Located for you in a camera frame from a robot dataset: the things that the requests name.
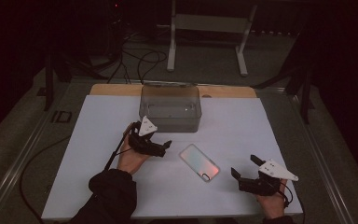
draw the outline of plastic container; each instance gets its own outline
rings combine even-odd
[[[195,133],[201,119],[200,92],[196,86],[142,87],[139,116],[147,116],[158,133]]]

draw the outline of iridescent phone case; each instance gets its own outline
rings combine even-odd
[[[219,173],[219,167],[194,144],[189,145],[179,155],[205,182],[211,181]]]

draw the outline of gray carpet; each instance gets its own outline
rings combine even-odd
[[[294,42],[285,36],[253,36],[249,38],[245,48],[245,61],[250,76],[240,77],[235,58],[234,42],[216,44],[214,41],[194,43],[188,39],[178,40],[176,66],[173,73],[165,70],[166,62],[158,64],[145,80],[192,82],[202,84],[221,84],[248,86],[278,74],[288,50]],[[130,42],[126,48],[151,48],[168,52],[166,38],[152,42]],[[126,51],[142,57],[146,50],[126,49]],[[137,79],[139,60],[124,54],[124,64],[129,76]],[[141,72],[147,71],[152,64],[142,63]],[[115,66],[102,72],[109,77]],[[124,82],[124,70],[121,68],[112,83]],[[71,134],[76,124],[85,96],[96,80],[77,74],[68,85],[56,85],[64,90],[56,91],[56,101],[52,110],[70,111],[73,118],[69,123],[49,122],[52,111],[43,112],[44,98],[36,96],[43,84],[43,71],[35,77],[34,87],[19,101],[12,112],[0,125],[0,183],[10,165],[16,160],[29,136],[33,135],[34,127],[43,116],[48,117],[43,132],[34,144],[32,155],[47,148]],[[283,87],[285,81],[274,87]],[[296,192],[305,205],[306,223],[358,223],[358,168],[351,153],[345,145],[337,126],[332,121],[321,101],[316,88],[312,88],[311,100],[314,109],[310,110],[310,125],[304,125],[298,118],[296,98],[282,94],[279,89],[267,89],[257,92],[268,113],[268,119],[275,133],[277,142],[289,170],[301,177],[296,183]],[[62,155],[68,140],[47,148],[27,167],[23,177],[23,192],[29,203],[38,214],[41,214],[48,198],[48,189],[61,163]],[[314,148],[321,154],[315,154]],[[318,158],[323,157],[328,172],[321,170]],[[326,184],[326,177],[334,177],[336,188]],[[345,207],[350,214],[350,221],[342,220],[342,214],[332,201],[336,200],[331,191],[338,189]],[[37,223],[36,218],[25,206],[19,194],[19,184],[9,190],[7,197],[0,203],[0,223]],[[239,223],[260,223],[260,216],[235,217]],[[295,216],[297,223],[302,223],[302,216]],[[203,219],[202,223],[215,223],[214,219]]]

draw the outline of black sleeve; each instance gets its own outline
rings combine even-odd
[[[277,217],[273,219],[263,219],[263,224],[296,224],[289,216]]]
[[[72,224],[130,222],[136,208],[136,183],[129,173],[102,171],[89,181],[92,196],[70,220]]]

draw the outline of person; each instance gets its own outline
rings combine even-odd
[[[102,171],[89,181],[89,189],[93,194],[69,223],[132,223],[131,214],[136,208],[136,183],[132,180],[132,175],[149,157],[132,150],[126,136],[120,148],[117,169]],[[284,192],[286,182],[287,180],[282,180],[281,192]],[[284,215],[281,194],[255,197],[265,214],[263,224],[294,223],[291,217]]]

